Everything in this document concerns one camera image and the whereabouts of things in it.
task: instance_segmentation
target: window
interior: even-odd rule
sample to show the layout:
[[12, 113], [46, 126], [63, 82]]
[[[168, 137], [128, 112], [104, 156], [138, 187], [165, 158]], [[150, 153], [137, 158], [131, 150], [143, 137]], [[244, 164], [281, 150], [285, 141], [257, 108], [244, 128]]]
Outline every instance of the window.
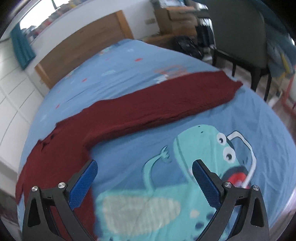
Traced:
[[20, 28], [38, 27], [55, 11], [51, 0], [41, 0], [21, 20]]
[[20, 21], [29, 42], [61, 15], [86, 0], [41, 0]]

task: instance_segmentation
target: chair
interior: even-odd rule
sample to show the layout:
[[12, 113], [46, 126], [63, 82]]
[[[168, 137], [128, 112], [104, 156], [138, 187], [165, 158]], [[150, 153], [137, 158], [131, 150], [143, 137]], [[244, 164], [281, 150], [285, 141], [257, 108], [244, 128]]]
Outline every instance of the chair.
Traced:
[[236, 65], [249, 71], [252, 76], [251, 89], [256, 91], [260, 78], [268, 74], [264, 101], [267, 100], [271, 74], [267, 66], [267, 43], [264, 18], [246, 0], [208, 0], [210, 18], [213, 24], [216, 49], [213, 66], [217, 57], [233, 63], [232, 76]]

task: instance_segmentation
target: wooden bed frame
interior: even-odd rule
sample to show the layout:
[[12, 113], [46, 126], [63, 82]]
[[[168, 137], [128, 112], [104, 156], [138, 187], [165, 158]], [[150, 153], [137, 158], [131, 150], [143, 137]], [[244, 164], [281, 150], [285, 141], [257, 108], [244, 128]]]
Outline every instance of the wooden bed frame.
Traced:
[[133, 34], [122, 10], [79, 29], [51, 50], [35, 67], [48, 88], [104, 48]]

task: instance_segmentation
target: cardboard box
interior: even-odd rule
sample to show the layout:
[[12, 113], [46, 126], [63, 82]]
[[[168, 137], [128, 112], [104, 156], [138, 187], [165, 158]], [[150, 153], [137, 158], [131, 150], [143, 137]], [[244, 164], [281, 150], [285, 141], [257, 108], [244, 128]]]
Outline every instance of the cardboard box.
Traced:
[[197, 35], [195, 26], [198, 25], [196, 17], [188, 11], [190, 8], [165, 8], [154, 11], [160, 32], [174, 35]]

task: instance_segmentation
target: red cloth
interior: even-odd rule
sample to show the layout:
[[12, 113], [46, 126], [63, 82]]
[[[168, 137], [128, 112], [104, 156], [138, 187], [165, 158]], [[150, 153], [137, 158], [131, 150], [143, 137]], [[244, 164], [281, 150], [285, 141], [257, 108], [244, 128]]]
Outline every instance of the red cloth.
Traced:
[[[111, 100], [101, 100], [59, 123], [39, 140], [27, 158], [16, 185], [16, 199], [31, 188], [52, 188], [66, 182], [90, 159], [89, 150], [103, 140], [156, 127], [197, 114], [230, 101], [241, 82], [223, 71], [201, 72], [178, 77]], [[75, 213], [93, 234], [95, 221], [89, 191]], [[63, 235], [65, 229], [58, 226]]]

